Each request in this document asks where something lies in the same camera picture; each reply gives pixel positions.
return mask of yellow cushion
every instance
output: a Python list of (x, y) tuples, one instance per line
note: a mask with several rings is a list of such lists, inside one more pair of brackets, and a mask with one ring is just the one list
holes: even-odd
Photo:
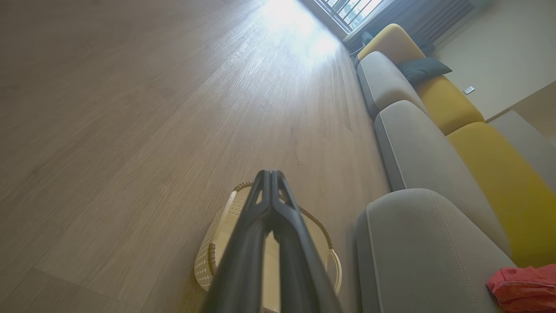
[(492, 126), (466, 125), (448, 139), (486, 195), (519, 267), (556, 263), (556, 195)]
[(479, 110), (444, 76), (421, 85), (417, 94), (444, 135), (473, 122), (484, 122)]
[(363, 50), (359, 51), (357, 58), (363, 60), (374, 51), (382, 52), (394, 64), (425, 57), (411, 37), (397, 24), (384, 27)]

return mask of gray cushion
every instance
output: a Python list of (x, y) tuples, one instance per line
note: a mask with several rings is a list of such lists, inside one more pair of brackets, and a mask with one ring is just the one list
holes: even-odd
[(497, 312), (485, 284), (515, 266), (450, 201), (426, 189), (370, 203), (356, 242), (363, 312)]
[(363, 95), (373, 119), (385, 107), (409, 100), (429, 115), (421, 98), (398, 68), (381, 52), (368, 54), (357, 66)]
[(396, 102), (375, 121), (393, 190), (426, 188), (448, 198), (510, 255), (500, 222), (475, 178), (438, 127), (415, 105)]
[(556, 193), (556, 147), (515, 111), (489, 122)]

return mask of curtain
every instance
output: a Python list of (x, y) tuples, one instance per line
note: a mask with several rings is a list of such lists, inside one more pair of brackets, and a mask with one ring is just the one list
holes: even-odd
[(458, 20), (473, 10), (469, 0), (383, 0), (383, 2), (344, 39), (349, 50), (361, 47), (361, 34), (376, 35), (396, 23), (411, 36), (433, 42)]

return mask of window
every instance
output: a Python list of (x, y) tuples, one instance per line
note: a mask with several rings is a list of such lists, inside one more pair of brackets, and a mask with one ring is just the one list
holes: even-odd
[(317, 0), (332, 18), (349, 33), (379, 5), (382, 0)]

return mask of dark gray throw pillow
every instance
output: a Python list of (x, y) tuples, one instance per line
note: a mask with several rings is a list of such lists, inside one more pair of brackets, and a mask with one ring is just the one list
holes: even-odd
[(403, 62), (396, 66), (413, 87), (451, 72), (449, 67), (438, 61), (435, 57), (424, 57), (418, 60)]

